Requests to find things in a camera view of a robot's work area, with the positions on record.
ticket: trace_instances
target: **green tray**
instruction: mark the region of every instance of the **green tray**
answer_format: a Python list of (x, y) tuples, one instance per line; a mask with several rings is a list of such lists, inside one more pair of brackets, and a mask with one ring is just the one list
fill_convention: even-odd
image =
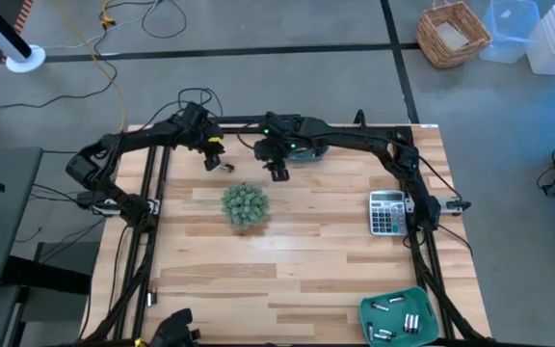
[[(403, 295), (405, 300), (390, 304), (389, 299)], [(389, 311), (372, 308), (372, 303), (388, 307)], [(406, 334), (404, 332), (404, 318), (407, 314), (419, 315), (419, 334)], [(359, 306), (363, 335), (367, 343), (372, 347), (414, 347), (430, 343), (438, 338), (439, 327), (436, 315), (430, 304), (427, 293), (418, 286), (382, 294), (373, 298), (365, 298)], [(367, 323), (371, 322), (374, 333), (379, 329), (395, 332), (397, 335), (391, 341), (383, 341), (377, 338), (370, 340), (367, 331)]]

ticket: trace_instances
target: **gray floor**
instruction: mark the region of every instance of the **gray floor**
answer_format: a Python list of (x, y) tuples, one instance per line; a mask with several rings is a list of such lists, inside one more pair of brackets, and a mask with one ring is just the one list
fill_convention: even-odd
[[(488, 3), (466, 2), (478, 15)], [(101, 2), (63, 3), (87, 38), (99, 34), (96, 18)], [(540, 1), (541, 13), (551, 3)], [(181, 0), (180, 4), (188, 16), (188, 30), (178, 38), (151, 39), (138, 23), (131, 24), (109, 34), (103, 51), (388, 42), (376, 0)], [(430, 4), (390, 0), (401, 42), (414, 41), (417, 18)], [(167, 33), (176, 29), (176, 21), (168, 22), (176, 14), (166, 3), (161, 6), (165, 9), (155, 13), (160, 18), (147, 25)], [(112, 15), (124, 21), (144, 11), (118, 8)], [(37, 0), (23, 36), (42, 45), (76, 44), (61, 23), (49, 1)], [(493, 335), (502, 341), (555, 345), (555, 199), (545, 198), (535, 186), (555, 148), (555, 77), (533, 74), (525, 59), (515, 65), (476, 60), (437, 70), (419, 51), (403, 54), (420, 121), (440, 124), (455, 184), (473, 202), (465, 223)], [(272, 110), (346, 122), (362, 108), (369, 121), (409, 122), (389, 51), (117, 61), (115, 65), (130, 123), (147, 120), (180, 89), (201, 86), (218, 93), (228, 115)], [(93, 64), (86, 62), (47, 64), (28, 75), (12, 75), (0, 66), (0, 104), (40, 103), (61, 93), (97, 90), (105, 83)], [(89, 99), (60, 100), (38, 110), (0, 110), (0, 147), (74, 150), (118, 127), (119, 105), (109, 91)], [(78, 190), (64, 173), (66, 160), (66, 155), (46, 155), (38, 182), (63, 191)], [(57, 242), (93, 220), (94, 216), (71, 205), (34, 201), (19, 238), (43, 227), (36, 241)], [(85, 241), (99, 238), (96, 230)], [(21, 244), (13, 251), (33, 256), (35, 246)], [(60, 323), (32, 325), (27, 340), (69, 340), (78, 321)]]

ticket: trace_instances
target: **black table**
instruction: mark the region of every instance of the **black table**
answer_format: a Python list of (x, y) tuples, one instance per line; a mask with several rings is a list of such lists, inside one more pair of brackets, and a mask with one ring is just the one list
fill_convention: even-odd
[(91, 277), (10, 255), (27, 199), (38, 174), (41, 148), (0, 149), (0, 284), (88, 294)]

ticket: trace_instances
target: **green plant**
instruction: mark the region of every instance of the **green plant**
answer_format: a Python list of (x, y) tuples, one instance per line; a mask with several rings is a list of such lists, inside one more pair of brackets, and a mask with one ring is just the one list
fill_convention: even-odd
[(269, 198), (258, 187), (237, 185), (227, 188), (222, 196), (222, 211), (237, 229), (262, 224), (269, 211)]

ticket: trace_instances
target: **wooden tabletop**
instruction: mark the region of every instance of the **wooden tabletop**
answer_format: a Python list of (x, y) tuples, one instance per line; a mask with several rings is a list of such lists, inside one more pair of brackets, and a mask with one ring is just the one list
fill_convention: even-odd
[[(451, 183), (439, 129), (413, 125), (412, 131), (421, 155)], [(250, 144), (259, 139), (243, 138)], [(233, 173), (206, 172), (204, 157), (195, 151), (171, 153), (151, 270), (158, 304), (145, 310), (143, 339), (150, 340), (173, 312), (189, 307), (201, 343), (364, 343), (361, 299), (416, 285), (402, 237), (374, 237), (368, 226), (370, 191), (398, 188), (395, 178), (369, 153), (332, 147), (321, 162), (288, 164), (290, 180), (276, 183), (234, 135), (226, 135), (224, 145), (221, 158), (235, 165)], [(140, 191), (146, 154), (138, 150), (121, 158), (117, 185), (123, 190)], [(451, 196), (427, 167), (421, 172), (431, 194)], [(221, 212), (220, 198), (224, 188), (243, 182), (262, 187), (271, 218), (265, 226), (237, 232)], [(462, 218), (442, 216), (441, 223), (465, 238)], [(108, 310), (123, 227), (114, 218), (104, 229), (86, 334)], [(130, 234), (118, 259), (116, 297)], [(441, 230), (436, 245), (447, 294), (478, 332), (489, 335), (468, 249)], [(125, 336), (131, 334), (135, 305), (136, 298)]]

